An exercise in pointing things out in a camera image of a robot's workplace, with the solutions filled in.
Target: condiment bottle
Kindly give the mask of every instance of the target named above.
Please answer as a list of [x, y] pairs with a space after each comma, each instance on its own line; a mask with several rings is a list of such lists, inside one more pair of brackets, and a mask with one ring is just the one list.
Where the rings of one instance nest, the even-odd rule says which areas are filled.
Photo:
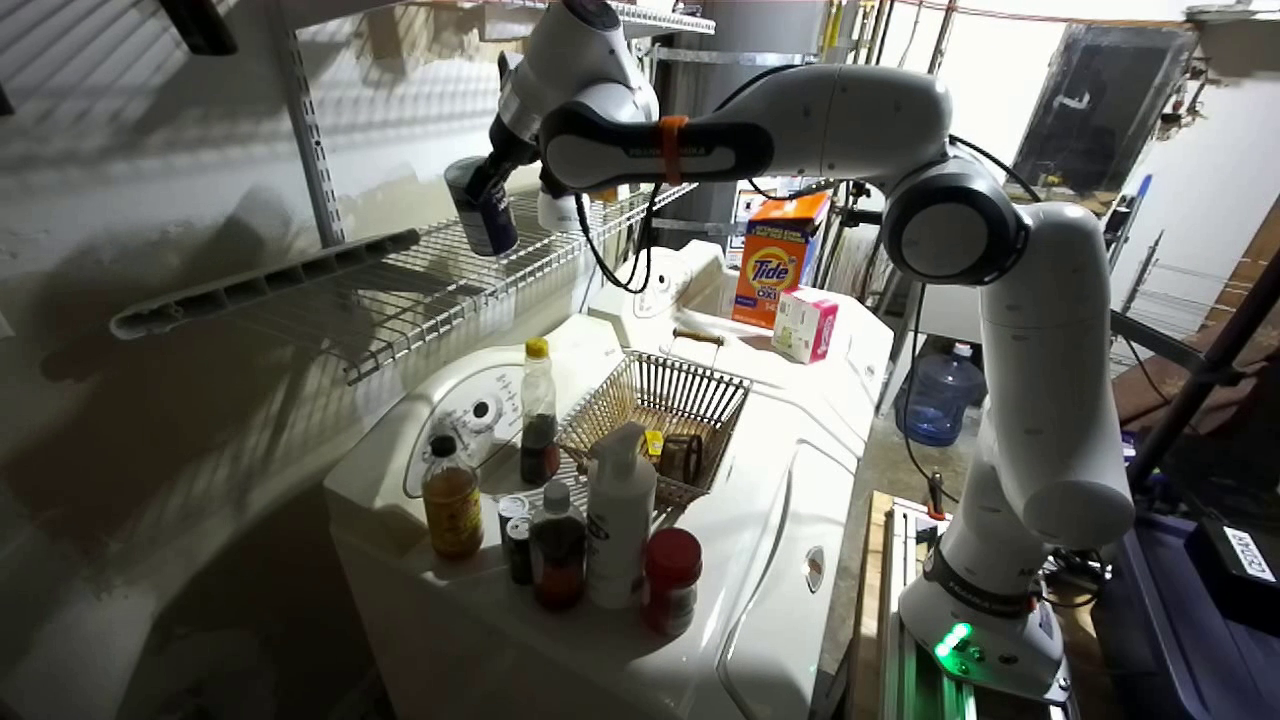
[[525, 381], [520, 381], [520, 479], [525, 486], [541, 486], [555, 475], [555, 381], [553, 353], [545, 336], [525, 344]]
[[679, 634], [694, 622], [703, 549], [684, 528], [660, 528], [645, 542], [645, 622]]
[[629, 608], [645, 576], [642, 549], [647, 539], [656, 469], [642, 450], [642, 434], [642, 422], [624, 422], [596, 449], [596, 473], [587, 486], [587, 595], [600, 608]]
[[480, 479], [462, 465], [452, 434], [432, 434], [432, 475], [425, 479], [429, 535], [439, 561], [480, 550]]
[[533, 549], [533, 595], [548, 613], [568, 613], [587, 587], [587, 523], [571, 507], [568, 483], [553, 479], [541, 491], [541, 507], [530, 528]]

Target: shelf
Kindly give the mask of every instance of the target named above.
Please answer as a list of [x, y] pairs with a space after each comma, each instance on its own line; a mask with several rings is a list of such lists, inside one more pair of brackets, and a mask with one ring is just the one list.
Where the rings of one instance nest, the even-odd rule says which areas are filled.
[[[656, 208], [684, 192], [689, 185], [660, 192]], [[634, 226], [645, 198], [610, 212], [614, 220], [591, 236]], [[477, 254], [463, 226], [448, 220], [131, 303], [113, 315], [113, 336], [143, 340], [235, 311], [251, 328], [337, 353], [355, 384], [462, 328], [503, 319], [515, 311], [515, 292], [577, 258], [577, 236], [538, 236], [507, 254]]]
[[[538, 24], [538, 14], [548, 6], [548, 0], [285, 0], [291, 27], [330, 24], [339, 14], [362, 14], [374, 6], [403, 4], [403, 6], [455, 6], [455, 11], [486, 11], [486, 38], [520, 38]], [[651, 11], [636, 4], [614, 4], [624, 18], [629, 34], [717, 34], [717, 18], [703, 14], [679, 14], [679, 11]]]

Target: black box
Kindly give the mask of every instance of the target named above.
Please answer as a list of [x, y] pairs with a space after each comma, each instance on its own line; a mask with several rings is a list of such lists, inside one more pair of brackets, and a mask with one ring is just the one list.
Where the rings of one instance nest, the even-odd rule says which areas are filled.
[[1280, 542], [1267, 531], [1202, 518], [1189, 554], [1223, 615], [1280, 634]]

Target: bottle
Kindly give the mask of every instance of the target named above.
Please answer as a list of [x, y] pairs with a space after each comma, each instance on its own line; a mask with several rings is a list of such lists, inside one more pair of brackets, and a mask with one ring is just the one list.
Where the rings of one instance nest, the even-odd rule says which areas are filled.
[[548, 613], [568, 613], [571, 603], [579, 603], [587, 587], [587, 523], [571, 507], [568, 483], [545, 483], [541, 502], [533, 513], [530, 549], [533, 595]]
[[439, 561], [480, 550], [480, 479], [462, 465], [452, 434], [432, 434], [432, 475], [425, 479], [429, 535]]
[[596, 475], [587, 486], [587, 595], [600, 608], [634, 603], [645, 576], [656, 469], [642, 450], [642, 434], [642, 422], [624, 422], [596, 449]]
[[525, 381], [520, 381], [520, 483], [545, 486], [553, 479], [553, 465], [560, 460], [555, 449], [555, 381], [548, 340], [533, 336], [525, 344]]
[[895, 429], [928, 449], [952, 449], [964, 429], [964, 407], [982, 396], [982, 372], [970, 344], [920, 355], [895, 396]]
[[957, 344], [952, 355], [960, 358], [957, 372], [960, 372], [960, 381], [964, 381], [964, 386], [970, 386], [970, 407], [984, 407], [984, 400], [988, 400], [988, 381], [984, 381], [984, 372], [982, 372], [978, 358], [974, 358], [974, 344]]
[[660, 528], [647, 535], [642, 615], [651, 631], [679, 634], [694, 622], [702, 572], [703, 572], [703, 550], [694, 531]]

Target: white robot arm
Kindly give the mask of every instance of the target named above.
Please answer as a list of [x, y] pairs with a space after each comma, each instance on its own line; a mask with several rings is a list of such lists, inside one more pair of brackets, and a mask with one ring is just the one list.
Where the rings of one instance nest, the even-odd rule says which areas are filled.
[[622, 45], [587, 57], [566, 45], [591, 27], [614, 31], [614, 6], [555, 6], [545, 14], [555, 31], [541, 24], [533, 34], [553, 50], [530, 57], [548, 67], [560, 57], [566, 67], [507, 81], [499, 105], [525, 144], [538, 144], [548, 192], [624, 178], [870, 178], [888, 195], [883, 250], [899, 271], [925, 282], [982, 282], [982, 450], [952, 528], [899, 599], [899, 621], [960, 679], [1064, 701], [1064, 644], [1038, 591], [1043, 554], [1111, 542], [1133, 523], [1110, 396], [1102, 222], [1071, 204], [1016, 208], [982, 159], [952, 152], [947, 97], [928, 75], [780, 67], [747, 81], [703, 118], [651, 123], [624, 99], [642, 81]]
[[622, 14], [604, 0], [548, 4], [503, 75], [492, 152], [448, 163], [446, 178], [477, 254], [503, 254], [515, 244], [503, 185], [520, 163], [541, 159], [545, 116], [566, 105], [591, 105], [614, 118], [656, 118], [656, 97]]

